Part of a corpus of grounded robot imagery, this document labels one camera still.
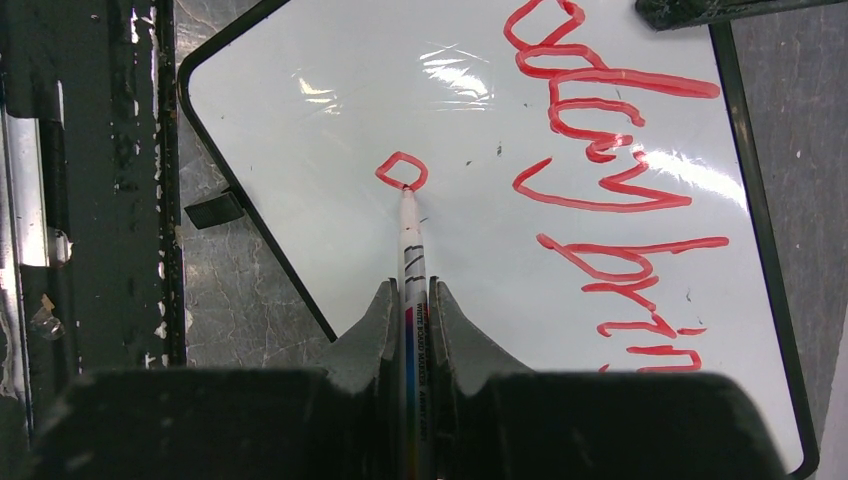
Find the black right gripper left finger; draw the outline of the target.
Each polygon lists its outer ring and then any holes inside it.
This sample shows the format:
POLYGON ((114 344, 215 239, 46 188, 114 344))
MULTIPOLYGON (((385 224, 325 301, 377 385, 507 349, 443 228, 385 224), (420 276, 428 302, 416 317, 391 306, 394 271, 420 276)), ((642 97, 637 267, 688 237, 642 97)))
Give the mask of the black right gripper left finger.
POLYGON ((78 378, 49 414, 30 479, 394 479, 399 295, 315 360, 277 369, 126 370, 78 378))

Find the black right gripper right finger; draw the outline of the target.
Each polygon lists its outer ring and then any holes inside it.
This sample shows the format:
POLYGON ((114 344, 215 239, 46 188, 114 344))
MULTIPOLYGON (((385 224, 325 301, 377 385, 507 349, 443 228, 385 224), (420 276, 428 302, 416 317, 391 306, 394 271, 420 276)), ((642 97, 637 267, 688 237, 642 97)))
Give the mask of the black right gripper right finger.
POLYGON ((537 372, 430 282, 444 479, 782 479, 752 401, 706 373, 537 372))

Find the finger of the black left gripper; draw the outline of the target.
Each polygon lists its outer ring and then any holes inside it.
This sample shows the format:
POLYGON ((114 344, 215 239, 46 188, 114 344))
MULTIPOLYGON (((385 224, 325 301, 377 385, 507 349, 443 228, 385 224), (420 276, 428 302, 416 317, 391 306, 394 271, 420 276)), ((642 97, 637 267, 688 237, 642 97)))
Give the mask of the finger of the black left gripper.
POLYGON ((844 3, 845 0, 637 0, 635 11, 655 31, 844 3))

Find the red whiteboard marker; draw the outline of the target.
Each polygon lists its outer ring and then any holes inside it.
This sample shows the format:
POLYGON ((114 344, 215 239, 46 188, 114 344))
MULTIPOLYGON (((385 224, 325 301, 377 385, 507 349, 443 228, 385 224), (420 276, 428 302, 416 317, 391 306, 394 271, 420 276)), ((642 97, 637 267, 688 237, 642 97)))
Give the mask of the red whiteboard marker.
POLYGON ((434 479, 429 307, 425 249, 415 192, 401 190, 399 236, 402 479, 434 479))

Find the small white whiteboard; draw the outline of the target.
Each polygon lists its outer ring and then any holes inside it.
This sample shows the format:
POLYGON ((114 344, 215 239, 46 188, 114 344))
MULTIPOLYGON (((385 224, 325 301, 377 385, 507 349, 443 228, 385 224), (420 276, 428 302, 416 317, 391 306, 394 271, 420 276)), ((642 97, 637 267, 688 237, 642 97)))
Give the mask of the small white whiteboard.
POLYGON ((818 465, 728 24, 631 1, 263 1, 182 62, 183 111, 316 319, 426 266, 537 370, 718 373, 818 465))

